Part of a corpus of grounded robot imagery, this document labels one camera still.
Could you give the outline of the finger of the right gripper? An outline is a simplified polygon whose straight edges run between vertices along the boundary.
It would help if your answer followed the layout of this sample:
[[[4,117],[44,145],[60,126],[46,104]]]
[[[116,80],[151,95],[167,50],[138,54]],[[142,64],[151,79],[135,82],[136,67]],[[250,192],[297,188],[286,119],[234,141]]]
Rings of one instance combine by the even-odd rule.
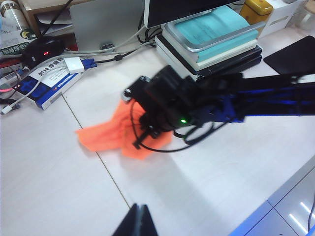
[[[153,138],[156,139],[159,137],[159,129],[156,125],[154,124],[150,124],[148,125],[148,131],[149,131],[149,135]]]
[[[134,129],[133,132],[134,132],[134,135],[135,135],[135,141],[133,142],[133,146],[136,149],[140,149],[140,147],[143,146],[142,142],[149,136],[150,131],[149,131],[149,129],[146,129],[140,135],[137,134],[135,129]]]

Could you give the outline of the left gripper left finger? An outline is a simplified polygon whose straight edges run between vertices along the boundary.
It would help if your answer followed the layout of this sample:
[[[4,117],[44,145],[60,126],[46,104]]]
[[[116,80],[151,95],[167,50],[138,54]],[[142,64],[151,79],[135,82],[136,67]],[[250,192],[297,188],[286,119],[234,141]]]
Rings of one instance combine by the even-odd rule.
[[[113,236],[138,236],[140,229],[140,207],[133,204],[120,225],[117,227]]]

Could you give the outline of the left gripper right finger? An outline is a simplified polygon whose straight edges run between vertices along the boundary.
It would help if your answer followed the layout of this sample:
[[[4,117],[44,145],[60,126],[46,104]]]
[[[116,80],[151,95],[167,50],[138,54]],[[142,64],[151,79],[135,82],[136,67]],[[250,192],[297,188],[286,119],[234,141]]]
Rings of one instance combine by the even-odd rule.
[[[158,236],[147,205],[142,205],[139,209],[137,230],[138,236]]]

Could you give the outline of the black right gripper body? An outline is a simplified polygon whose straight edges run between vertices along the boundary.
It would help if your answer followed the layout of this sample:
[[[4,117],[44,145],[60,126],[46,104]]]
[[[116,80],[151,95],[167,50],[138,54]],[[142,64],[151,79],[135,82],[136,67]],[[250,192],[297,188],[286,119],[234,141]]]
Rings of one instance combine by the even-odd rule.
[[[144,85],[141,106],[153,127],[175,130],[189,125],[189,115],[182,111],[184,102],[176,94],[183,81],[171,66],[166,66]]]

